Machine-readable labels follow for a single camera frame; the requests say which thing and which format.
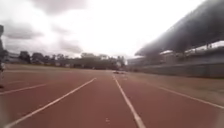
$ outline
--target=sky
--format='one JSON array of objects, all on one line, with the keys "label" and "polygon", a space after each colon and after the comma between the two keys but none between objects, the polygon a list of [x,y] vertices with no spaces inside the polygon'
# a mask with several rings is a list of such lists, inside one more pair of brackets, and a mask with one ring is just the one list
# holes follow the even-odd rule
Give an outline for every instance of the sky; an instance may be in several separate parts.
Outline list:
[{"label": "sky", "polygon": [[52,55],[134,54],[205,0],[0,0],[4,47]]}]

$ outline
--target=stadium roof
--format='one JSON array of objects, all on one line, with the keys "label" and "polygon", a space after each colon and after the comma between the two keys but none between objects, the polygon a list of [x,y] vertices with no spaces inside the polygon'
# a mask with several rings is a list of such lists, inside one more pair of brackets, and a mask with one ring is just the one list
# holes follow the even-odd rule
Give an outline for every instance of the stadium roof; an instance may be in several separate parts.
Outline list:
[{"label": "stadium roof", "polygon": [[136,55],[155,55],[165,50],[184,52],[224,39],[224,0],[207,0]]}]

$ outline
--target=red track surface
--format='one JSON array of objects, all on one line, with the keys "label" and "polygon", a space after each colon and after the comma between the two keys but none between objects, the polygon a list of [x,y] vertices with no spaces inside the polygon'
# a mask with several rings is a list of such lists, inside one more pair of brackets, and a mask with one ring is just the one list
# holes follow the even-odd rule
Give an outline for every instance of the red track surface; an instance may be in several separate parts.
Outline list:
[{"label": "red track surface", "polygon": [[[96,79],[43,108],[93,78]],[[151,86],[153,83],[128,75],[115,78],[147,128],[224,128],[221,108],[158,89]],[[3,83],[6,88],[0,90],[0,127],[138,128],[111,72],[8,72]]]}]

